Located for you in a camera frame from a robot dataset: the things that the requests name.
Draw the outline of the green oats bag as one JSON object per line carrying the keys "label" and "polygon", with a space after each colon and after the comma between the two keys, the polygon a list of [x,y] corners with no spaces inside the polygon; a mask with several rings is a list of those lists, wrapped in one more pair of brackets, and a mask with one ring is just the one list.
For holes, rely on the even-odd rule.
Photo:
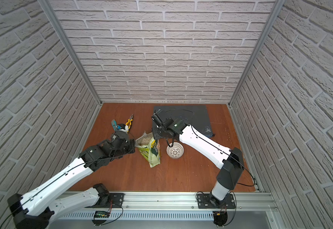
{"label": "green oats bag", "polygon": [[154,139],[153,133],[146,132],[135,142],[141,155],[148,161],[151,168],[161,164],[160,143]]}

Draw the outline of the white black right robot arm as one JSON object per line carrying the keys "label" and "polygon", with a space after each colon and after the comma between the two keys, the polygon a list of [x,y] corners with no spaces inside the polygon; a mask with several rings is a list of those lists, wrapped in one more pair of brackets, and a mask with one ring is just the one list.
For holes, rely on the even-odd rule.
{"label": "white black right robot arm", "polygon": [[178,140],[189,145],[220,169],[215,186],[210,192],[211,202],[220,204],[229,192],[235,189],[245,168],[240,149],[224,147],[198,132],[192,125],[155,126],[152,131],[156,139]]}

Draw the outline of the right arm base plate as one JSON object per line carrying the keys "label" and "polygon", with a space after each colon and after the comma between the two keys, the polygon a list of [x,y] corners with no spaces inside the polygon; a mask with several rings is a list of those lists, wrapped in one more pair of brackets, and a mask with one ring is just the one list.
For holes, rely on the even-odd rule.
{"label": "right arm base plate", "polygon": [[228,193],[223,200],[218,200],[210,193],[197,192],[195,194],[199,209],[235,209],[236,201],[232,193]]}

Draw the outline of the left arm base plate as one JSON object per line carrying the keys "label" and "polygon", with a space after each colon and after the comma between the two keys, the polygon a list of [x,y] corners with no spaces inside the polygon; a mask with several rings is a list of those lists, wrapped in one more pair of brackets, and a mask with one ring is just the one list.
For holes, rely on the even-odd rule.
{"label": "left arm base plate", "polygon": [[123,204],[124,193],[110,193],[106,194],[100,199],[100,207],[102,208],[120,208]]}

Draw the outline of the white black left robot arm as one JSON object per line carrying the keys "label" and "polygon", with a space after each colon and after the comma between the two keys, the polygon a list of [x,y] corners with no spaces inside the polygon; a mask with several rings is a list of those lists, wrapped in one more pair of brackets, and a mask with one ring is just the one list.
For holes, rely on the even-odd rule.
{"label": "white black left robot arm", "polygon": [[8,198],[8,205],[17,229],[45,229],[54,220],[82,208],[109,208],[115,202],[103,184],[79,194],[59,199],[78,181],[107,166],[111,161],[135,152],[135,140],[104,140],[88,147],[65,169],[39,187],[23,195]]}

